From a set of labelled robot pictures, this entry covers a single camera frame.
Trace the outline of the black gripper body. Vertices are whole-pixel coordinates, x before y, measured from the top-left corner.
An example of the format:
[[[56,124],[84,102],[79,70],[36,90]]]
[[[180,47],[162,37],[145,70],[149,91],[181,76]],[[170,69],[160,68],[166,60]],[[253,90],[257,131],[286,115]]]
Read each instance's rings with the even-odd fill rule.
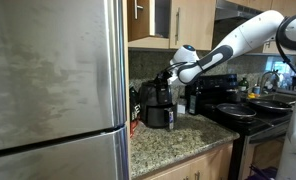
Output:
[[[171,74],[168,71],[160,71],[153,82],[156,85],[156,91],[158,95],[164,94],[168,95],[170,93],[168,79],[171,77]]]

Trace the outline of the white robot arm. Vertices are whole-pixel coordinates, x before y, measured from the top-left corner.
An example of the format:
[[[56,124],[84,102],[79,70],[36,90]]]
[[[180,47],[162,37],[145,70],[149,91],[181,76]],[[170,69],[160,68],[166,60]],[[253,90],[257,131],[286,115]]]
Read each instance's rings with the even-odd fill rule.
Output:
[[[281,56],[286,49],[296,51],[296,14],[283,16],[276,10],[264,11],[232,30],[206,56],[200,58],[190,45],[181,46],[162,76],[169,85],[189,85],[202,73],[273,41]],[[296,180],[296,102],[283,145],[275,180]]]

